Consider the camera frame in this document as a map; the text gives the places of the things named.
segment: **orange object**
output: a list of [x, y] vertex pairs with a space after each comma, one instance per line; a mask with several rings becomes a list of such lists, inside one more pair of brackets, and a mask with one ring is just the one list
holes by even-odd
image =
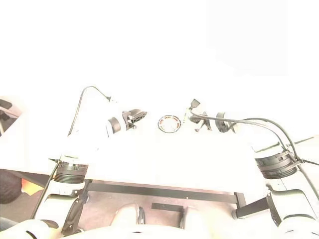
[[21, 192], [28, 194], [29, 196], [35, 194], [36, 192], [43, 190], [42, 187], [39, 185], [36, 185], [34, 183], [31, 183], [25, 179], [22, 178], [22, 189]]

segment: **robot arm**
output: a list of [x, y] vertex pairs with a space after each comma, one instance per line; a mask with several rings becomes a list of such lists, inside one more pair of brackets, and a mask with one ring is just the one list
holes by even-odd
[[[32, 220], [27, 220], [0, 233], [5, 238], [60, 238], [71, 235], [78, 227], [84, 201], [81, 194], [85, 188], [85, 175], [88, 168], [86, 157], [92, 153], [94, 147], [86, 135], [77, 129], [72, 132], [81, 101], [86, 91], [81, 94], [78, 108], [69, 131], [67, 148], [56, 161], [47, 185], [45, 186], [37, 206], [32, 214]], [[146, 116], [147, 112], [140, 110], [121, 111], [116, 117], [111, 117], [101, 126], [107, 135], [121, 130], [136, 128], [135, 123]]]
[[[200, 119], [215, 120], [220, 132], [232, 131], [249, 142], [269, 189], [267, 203], [272, 219], [282, 232], [292, 235], [303, 231], [304, 236], [319, 235], [318, 193], [303, 170], [302, 163], [305, 161], [298, 157], [294, 143], [280, 125], [262, 118], [227, 119], [226, 113], [218, 113], [217, 117], [195, 114], [192, 109], [190, 113], [192, 116], [189, 119], [193, 122]], [[272, 131], [277, 138], [266, 135], [267, 131], [260, 130], [257, 126]], [[283, 143], [282, 136], [288, 139], [289, 144]]]

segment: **floor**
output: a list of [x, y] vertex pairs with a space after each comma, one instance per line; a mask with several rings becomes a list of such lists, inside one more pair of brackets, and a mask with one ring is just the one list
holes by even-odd
[[[39, 195], [40, 192], [32, 196], [23, 193], [14, 202], [0, 205], [0, 216], [17, 222], [29, 219]], [[90, 199], [84, 206], [79, 223], [79, 227], [84, 230], [108, 226], [115, 211], [128, 203], [137, 203], [144, 208], [147, 224], [177, 227], [179, 212], [152, 209], [152, 203], [165, 203], [199, 209], [214, 239], [275, 238], [277, 233], [268, 211], [244, 220], [233, 220], [231, 211], [236, 205], [227, 203], [120, 193], [89, 192], [89, 195]]]

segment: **cylindrical joint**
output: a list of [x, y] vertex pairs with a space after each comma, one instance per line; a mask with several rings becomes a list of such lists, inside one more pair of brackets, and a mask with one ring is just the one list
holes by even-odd
[[115, 117], [110, 118], [109, 122], [111, 123], [113, 133], [119, 132], [121, 130], [121, 125]]
[[[225, 112], [219, 112], [216, 115], [217, 118], [225, 118]], [[216, 127], [218, 128], [219, 132], [225, 133], [229, 130], [228, 122], [224, 121], [215, 121]]]
[[59, 183], [83, 183], [88, 165], [61, 162], [56, 170], [54, 181]]
[[297, 171], [295, 167], [291, 168], [294, 161], [288, 151], [270, 157], [255, 158], [255, 160], [264, 178], [267, 179], [288, 177]]

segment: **metal frame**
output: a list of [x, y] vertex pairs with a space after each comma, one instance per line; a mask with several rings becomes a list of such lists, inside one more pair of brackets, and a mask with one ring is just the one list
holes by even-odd
[[[25, 178], [26, 180], [44, 187], [49, 176], [44, 174], [28, 173], [8, 170], [12, 174]], [[230, 204], [236, 204], [237, 208], [245, 208], [246, 202], [243, 193], [229, 193], [221, 192], [216, 193], [209, 190], [195, 190], [195, 189], [180, 189], [176, 187], [160, 187], [155, 185], [141, 185], [141, 184], [127, 184], [119, 185], [115, 182], [105, 183], [93, 183], [91, 179], [86, 179], [86, 186], [84, 193], [81, 195], [83, 200], [86, 201], [88, 191], [96, 192], [112, 192], [112, 193], [124, 193], [124, 194], [138, 194], [147, 196], [158, 196], [167, 198], [179, 198], [179, 199], [192, 199], [192, 200], [204, 200], [213, 202], [224, 202]]]
[[184, 212], [184, 206], [182, 205], [172, 205], [172, 204], [164, 204], [164, 203], [152, 203], [152, 209], [157, 210], [166, 210], [172, 212]]
[[245, 219], [248, 215], [252, 215], [267, 209], [269, 209], [269, 206], [267, 203], [267, 198], [265, 197], [248, 205], [237, 205], [237, 209], [232, 212], [232, 216], [234, 219]]

